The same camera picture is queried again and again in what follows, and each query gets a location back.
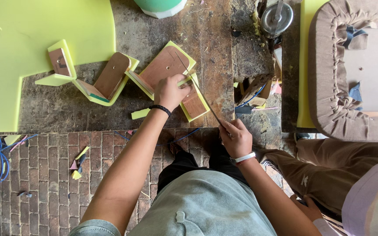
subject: white base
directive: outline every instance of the white base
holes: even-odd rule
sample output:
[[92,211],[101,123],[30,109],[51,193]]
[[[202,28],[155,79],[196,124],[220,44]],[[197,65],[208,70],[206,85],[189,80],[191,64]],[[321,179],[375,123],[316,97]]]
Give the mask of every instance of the white base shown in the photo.
[[144,10],[142,8],[141,8],[141,10],[149,16],[152,16],[152,17],[155,17],[155,18],[158,18],[158,19],[162,19],[162,18],[174,16],[176,13],[180,12],[185,7],[186,1],[187,0],[182,0],[174,8],[171,8],[170,10],[166,10],[166,11],[162,11],[162,12],[150,12],[150,11]]

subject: gray t-shirt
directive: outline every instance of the gray t-shirt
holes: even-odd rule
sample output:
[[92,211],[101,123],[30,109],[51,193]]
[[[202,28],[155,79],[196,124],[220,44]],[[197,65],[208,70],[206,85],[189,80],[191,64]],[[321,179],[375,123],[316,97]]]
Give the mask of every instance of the gray t-shirt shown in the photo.
[[[105,220],[88,220],[70,236],[119,236]],[[275,236],[249,187],[218,171],[194,170],[168,184],[128,236]]]

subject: black pants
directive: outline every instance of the black pants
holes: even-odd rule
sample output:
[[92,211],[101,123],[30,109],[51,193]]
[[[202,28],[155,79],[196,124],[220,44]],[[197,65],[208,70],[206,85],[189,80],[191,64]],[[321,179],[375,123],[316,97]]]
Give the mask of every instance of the black pants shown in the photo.
[[157,193],[159,193],[171,181],[192,170],[219,171],[249,186],[240,170],[231,161],[230,155],[223,145],[219,145],[213,149],[209,164],[209,168],[198,167],[192,154],[185,151],[178,152],[174,161],[161,171],[158,177]]

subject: forearm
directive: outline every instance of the forearm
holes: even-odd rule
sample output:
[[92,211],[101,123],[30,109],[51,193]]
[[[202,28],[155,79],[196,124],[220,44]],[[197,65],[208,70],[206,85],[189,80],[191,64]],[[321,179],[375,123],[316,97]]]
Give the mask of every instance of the forearm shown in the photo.
[[107,220],[124,233],[167,118],[168,115],[160,109],[152,109],[148,113],[103,177],[82,222],[90,219]]
[[274,183],[255,158],[248,159],[239,169],[279,236],[320,235],[313,223]]

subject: person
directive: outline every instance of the person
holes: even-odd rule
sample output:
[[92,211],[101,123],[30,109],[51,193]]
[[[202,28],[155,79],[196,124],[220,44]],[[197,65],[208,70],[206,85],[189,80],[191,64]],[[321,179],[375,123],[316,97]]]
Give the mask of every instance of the person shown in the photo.
[[307,202],[309,207],[295,201],[313,222],[320,216],[319,224],[325,224],[322,212],[341,233],[377,236],[378,143],[298,138],[298,159],[260,150],[261,163],[279,171]]
[[[159,82],[157,108],[150,110],[109,168],[71,236],[125,234],[167,111],[190,92],[190,87],[177,87],[184,78],[177,74]],[[320,235],[254,158],[252,135],[243,123],[221,122],[224,147],[215,148],[211,168],[197,167],[190,153],[170,145],[175,160],[161,172],[152,206],[127,235]]]

